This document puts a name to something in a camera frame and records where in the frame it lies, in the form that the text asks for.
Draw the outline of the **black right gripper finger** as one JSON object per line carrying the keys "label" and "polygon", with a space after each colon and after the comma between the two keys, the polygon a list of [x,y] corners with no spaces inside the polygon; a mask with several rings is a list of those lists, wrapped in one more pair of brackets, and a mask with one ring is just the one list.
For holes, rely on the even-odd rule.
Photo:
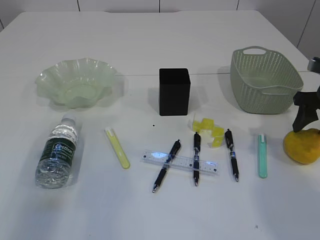
{"label": "black right gripper finger", "polygon": [[293,97],[293,104],[299,107],[292,124],[295,133],[301,131],[308,124],[319,120],[317,110],[320,108],[320,94],[317,91],[297,92]]}

